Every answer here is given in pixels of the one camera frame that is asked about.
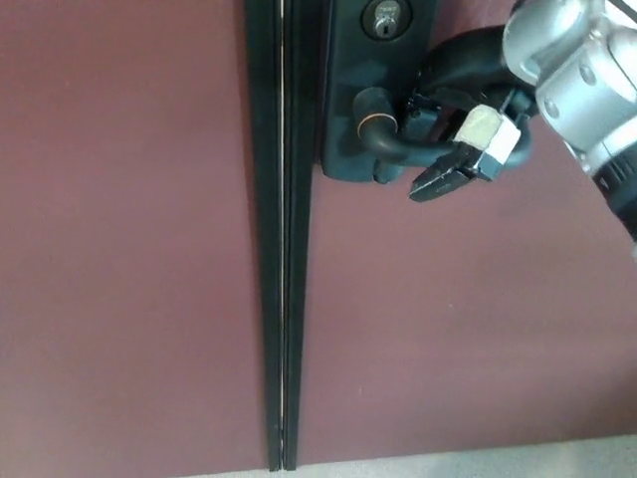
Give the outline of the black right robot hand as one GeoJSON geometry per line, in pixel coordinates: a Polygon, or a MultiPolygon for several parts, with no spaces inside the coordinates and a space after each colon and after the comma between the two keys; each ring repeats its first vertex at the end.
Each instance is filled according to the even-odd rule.
{"type": "Polygon", "coordinates": [[[360,120],[361,142],[381,165],[420,168],[409,197],[427,202],[476,180],[491,182],[531,155],[531,87],[505,64],[504,29],[459,34],[426,54],[398,122],[391,96],[374,95],[379,109],[360,120]]]}

